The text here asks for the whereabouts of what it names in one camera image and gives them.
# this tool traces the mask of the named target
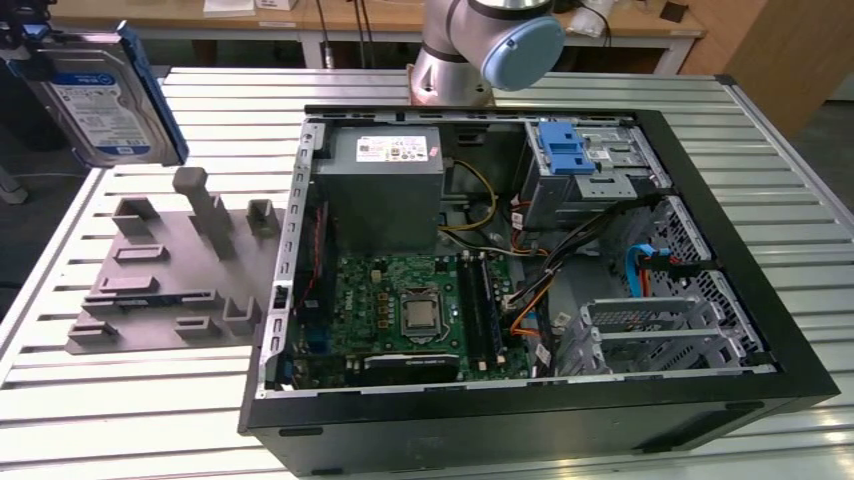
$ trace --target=yellow wire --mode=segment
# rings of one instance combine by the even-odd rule
[[[490,200],[493,205],[490,206],[490,213],[483,218],[483,220],[475,223],[470,223],[469,225],[443,225],[439,227],[439,230],[443,230],[446,232],[458,231],[458,230],[474,230],[482,225],[486,225],[490,222],[490,220],[493,220],[493,216],[495,215],[495,211],[498,210],[498,202],[495,200],[495,190],[493,190],[493,185],[490,185],[490,182],[487,181],[486,177],[481,174],[481,172],[478,172],[478,170],[475,170],[475,167],[473,167],[469,163],[463,162],[462,160],[454,160],[454,163],[459,163],[463,167],[466,167],[466,169],[474,174],[474,176],[478,177],[478,180],[483,182],[483,186],[490,191]]]

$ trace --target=open computer tower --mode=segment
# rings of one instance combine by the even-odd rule
[[[241,417],[295,475],[692,449],[837,393],[661,113],[307,109]]]

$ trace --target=hard drive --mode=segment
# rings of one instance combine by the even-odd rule
[[[40,40],[38,53],[54,69],[50,79],[22,74],[15,62],[10,66],[54,115],[79,160],[99,168],[183,165],[187,142],[124,22],[115,33],[54,31]]]

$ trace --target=sticker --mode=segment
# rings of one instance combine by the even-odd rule
[[[609,154],[608,150],[602,149],[597,149],[597,150],[588,150],[588,158],[590,160],[605,160],[605,161],[612,161],[612,155]]]
[[[427,137],[359,137],[357,162],[426,162]]]
[[[295,28],[297,24],[294,22],[258,22],[259,27],[271,27],[271,28]]]
[[[551,352],[543,347],[542,343],[537,344],[537,358],[546,366],[551,363]]]
[[[111,155],[143,155],[151,141],[122,106],[122,88],[107,73],[59,73],[51,81],[66,111],[92,146]]]
[[[510,214],[510,223],[513,223],[513,228],[515,228],[517,230],[522,230],[522,227],[525,225],[525,215],[522,215],[519,212],[513,212]]]
[[[573,320],[573,317],[567,313],[561,312],[558,317],[551,321],[551,326],[563,328],[570,324],[570,320]]]

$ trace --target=ram slot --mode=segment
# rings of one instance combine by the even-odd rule
[[[498,299],[495,298],[495,294],[493,291],[493,279],[490,278],[490,270],[487,269],[486,260],[483,257],[478,259],[481,266],[478,267],[481,284],[483,288],[483,295],[479,297],[481,300],[481,311],[483,312],[483,316],[486,318],[486,330],[487,335],[490,337],[490,348],[491,348],[491,360],[502,365],[505,363],[505,343],[502,342],[502,327],[499,324],[501,316],[498,314]]]
[[[487,365],[503,363],[503,356],[499,356],[503,347],[498,310],[483,259],[461,256],[457,277],[469,362],[478,370],[486,370]]]

